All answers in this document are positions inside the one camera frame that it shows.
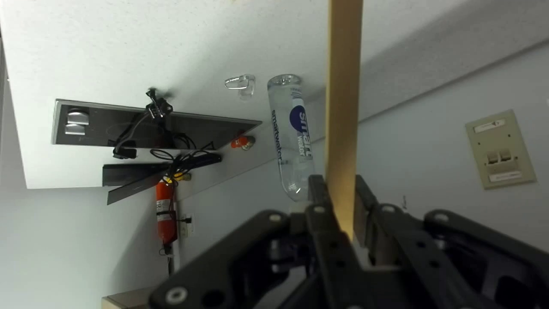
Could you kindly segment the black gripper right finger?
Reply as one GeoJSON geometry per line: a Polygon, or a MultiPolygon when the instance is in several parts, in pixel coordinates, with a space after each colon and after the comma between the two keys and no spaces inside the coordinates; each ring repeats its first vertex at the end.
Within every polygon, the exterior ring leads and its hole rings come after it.
{"type": "Polygon", "coordinates": [[[450,263],[421,223],[380,202],[361,177],[354,192],[353,228],[370,263],[365,283],[380,309],[457,309],[450,263]]]}

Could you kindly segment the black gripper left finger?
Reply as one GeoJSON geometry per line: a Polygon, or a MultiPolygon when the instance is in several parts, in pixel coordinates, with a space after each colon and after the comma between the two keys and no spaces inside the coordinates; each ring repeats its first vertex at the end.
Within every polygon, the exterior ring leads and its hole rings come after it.
{"type": "Polygon", "coordinates": [[[329,309],[365,309],[366,297],[359,292],[361,268],[349,239],[334,218],[327,185],[320,175],[308,178],[310,206],[305,209],[317,269],[329,309]]]}

